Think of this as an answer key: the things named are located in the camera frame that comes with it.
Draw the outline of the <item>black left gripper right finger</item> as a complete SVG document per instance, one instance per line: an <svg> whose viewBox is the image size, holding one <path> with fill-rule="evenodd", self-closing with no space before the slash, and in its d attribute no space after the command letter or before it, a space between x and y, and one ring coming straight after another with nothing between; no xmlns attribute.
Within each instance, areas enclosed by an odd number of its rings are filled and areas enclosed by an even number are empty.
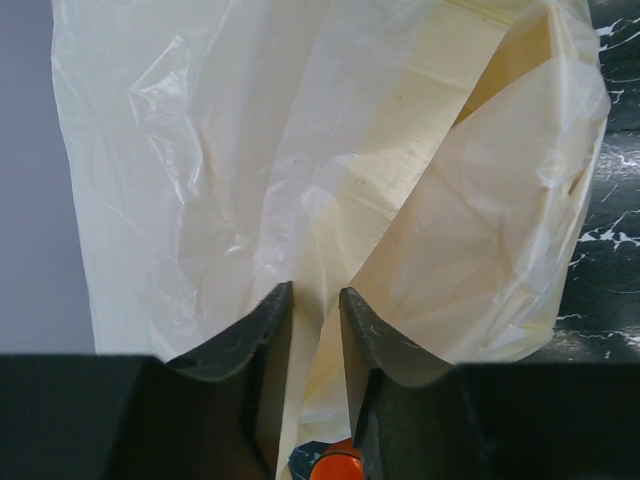
<svg viewBox="0 0 640 480"><path fill-rule="evenodd" d="M339 296L353 443L369 479L635 479L634 363L466 363Z"/></svg>

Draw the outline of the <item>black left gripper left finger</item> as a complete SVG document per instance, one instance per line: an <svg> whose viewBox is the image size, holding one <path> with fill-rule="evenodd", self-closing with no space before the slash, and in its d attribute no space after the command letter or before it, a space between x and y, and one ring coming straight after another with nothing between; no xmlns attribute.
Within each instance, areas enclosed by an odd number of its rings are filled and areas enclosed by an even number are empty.
<svg viewBox="0 0 640 480"><path fill-rule="evenodd" d="M272 479L292 336L293 286L192 350L5 354L5 479Z"/></svg>

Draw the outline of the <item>detached white trash bag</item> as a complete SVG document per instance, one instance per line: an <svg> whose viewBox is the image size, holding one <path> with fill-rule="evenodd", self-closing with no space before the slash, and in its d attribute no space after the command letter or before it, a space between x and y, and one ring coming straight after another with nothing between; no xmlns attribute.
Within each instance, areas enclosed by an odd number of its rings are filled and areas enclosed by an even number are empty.
<svg viewBox="0 0 640 480"><path fill-rule="evenodd" d="M56 1L96 350L294 285L282 456L345 438L338 296L451 362L551 338L609 97L584 1Z"/></svg>

